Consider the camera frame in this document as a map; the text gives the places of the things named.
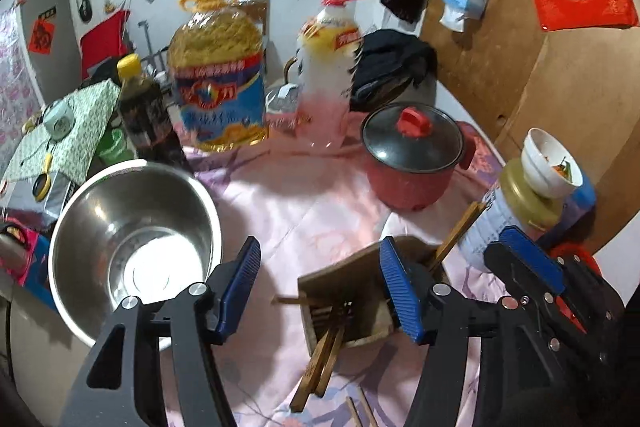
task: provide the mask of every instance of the green patterned cloth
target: green patterned cloth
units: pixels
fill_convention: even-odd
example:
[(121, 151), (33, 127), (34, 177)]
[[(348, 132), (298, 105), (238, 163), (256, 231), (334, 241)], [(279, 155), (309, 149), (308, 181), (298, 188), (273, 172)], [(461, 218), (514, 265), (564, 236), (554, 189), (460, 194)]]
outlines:
[(71, 133), (60, 142), (50, 142), (44, 126), (37, 126), (22, 138), (6, 168), (4, 179), (13, 182), (40, 174), (48, 147), (53, 155), (50, 171), (62, 172), (71, 181), (82, 185), (98, 142), (113, 114), (119, 93), (118, 86), (105, 80), (68, 94), (65, 100), (76, 116), (76, 124)]

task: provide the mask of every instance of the blue gripper pad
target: blue gripper pad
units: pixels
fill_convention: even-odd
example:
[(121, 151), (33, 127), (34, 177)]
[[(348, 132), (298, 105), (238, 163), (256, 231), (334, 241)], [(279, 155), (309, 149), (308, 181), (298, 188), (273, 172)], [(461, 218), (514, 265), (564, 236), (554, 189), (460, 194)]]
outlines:
[(562, 269), (518, 227), (507, 227), (500, 232), (500, 242), (509, 247), (518, 258), (535, 273), (554, 293), (564, 292)]
[(386, 287), (389, 289), (402, 331), (412, 341), (419, 344), (424, 336), (420, 317), (420, 300), (414, 292), (404, 265), (398, 257), (396, 244), (391, 237), (385, 237), (380, 243), (380, 269), (385, 278)]
[(236, 271), (220, 302), (220, 320), (216, 331), (227, 338), (236, 333), (240, 318), (244, 312), (249, 294), (254, 287), (255, 278), (260, 269), (260, 243), (255, 237), (249, 237), (233, 263)]

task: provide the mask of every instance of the pink curtain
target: pink curtain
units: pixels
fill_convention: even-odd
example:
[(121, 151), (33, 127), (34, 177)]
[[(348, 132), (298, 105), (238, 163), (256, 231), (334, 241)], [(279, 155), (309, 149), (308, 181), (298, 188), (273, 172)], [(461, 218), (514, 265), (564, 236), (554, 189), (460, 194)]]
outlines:
[(0, 12), (0, 172), (4, 174), (24, 122), (39, 104), (20, 48), (16, 10)]

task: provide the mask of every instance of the white plastic bottle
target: white plastic bottle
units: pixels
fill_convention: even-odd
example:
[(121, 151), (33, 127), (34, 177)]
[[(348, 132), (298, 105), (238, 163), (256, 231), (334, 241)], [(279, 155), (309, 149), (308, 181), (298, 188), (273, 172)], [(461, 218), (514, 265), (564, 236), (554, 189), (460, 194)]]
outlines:
[(323, 0), (324, 9), (298, 38), (296, 137), (317, 150), (340, 148), (346, 135), (351, 82), (362, 46), (358, 25), (345, 3)]

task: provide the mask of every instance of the screw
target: screw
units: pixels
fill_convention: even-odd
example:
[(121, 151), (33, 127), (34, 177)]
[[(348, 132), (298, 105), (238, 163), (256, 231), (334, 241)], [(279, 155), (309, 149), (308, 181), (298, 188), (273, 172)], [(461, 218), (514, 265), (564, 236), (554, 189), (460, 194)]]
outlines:
[(135, 308), (138, 305), (138, 298), (134, 296), (125, 297), (122, 300), (122, 307), (126, 310)]
[(507, 310), (515, 310), (518, 307), (518, 301), (513, 297), (505, 297), (502, 299), (502, 307)]
[(207, 285), (204, 282), (195, 282), (191, 286), (189, 286), (189, 293), (194, 297), (202, 295), (206, 291)]
[(451, 293), (451, 288), (447, 284), (438, 283), (433, 285), (433, 292), (440, 297), (446, 297)]

